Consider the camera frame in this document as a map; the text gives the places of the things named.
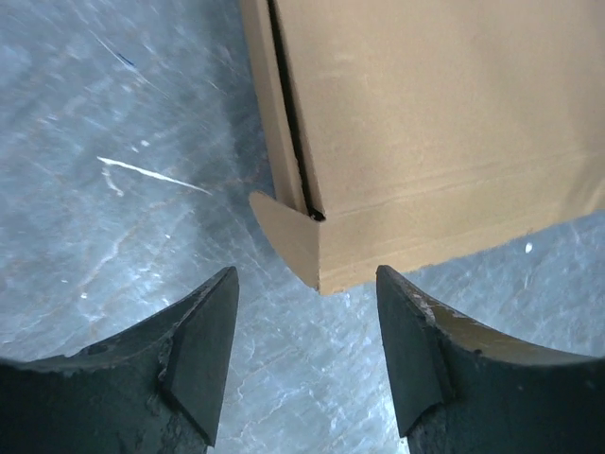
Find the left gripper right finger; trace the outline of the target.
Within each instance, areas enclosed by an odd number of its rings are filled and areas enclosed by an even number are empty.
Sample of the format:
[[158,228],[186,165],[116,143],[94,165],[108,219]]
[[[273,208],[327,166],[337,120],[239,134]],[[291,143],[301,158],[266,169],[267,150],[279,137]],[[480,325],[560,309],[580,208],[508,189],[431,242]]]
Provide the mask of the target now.
[[506,335],[376,271],[397,427],[409,438],[601,438],[604,360]]

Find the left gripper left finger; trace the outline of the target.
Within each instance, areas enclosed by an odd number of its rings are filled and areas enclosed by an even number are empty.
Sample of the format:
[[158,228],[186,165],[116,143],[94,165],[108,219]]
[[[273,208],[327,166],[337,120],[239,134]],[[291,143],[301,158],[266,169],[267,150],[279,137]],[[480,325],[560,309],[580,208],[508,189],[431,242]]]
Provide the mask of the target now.
[[227,267],[71,357],[1,361],[3,447],[213,447],[239,299]]

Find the cardboard box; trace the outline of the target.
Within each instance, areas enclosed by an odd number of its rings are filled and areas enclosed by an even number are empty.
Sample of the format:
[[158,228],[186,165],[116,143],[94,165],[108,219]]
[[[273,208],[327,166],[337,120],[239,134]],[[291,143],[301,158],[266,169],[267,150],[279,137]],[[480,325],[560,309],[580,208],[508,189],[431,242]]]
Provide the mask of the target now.
[[274,194],[323,295],[604,207],[600,1],[244,1]]

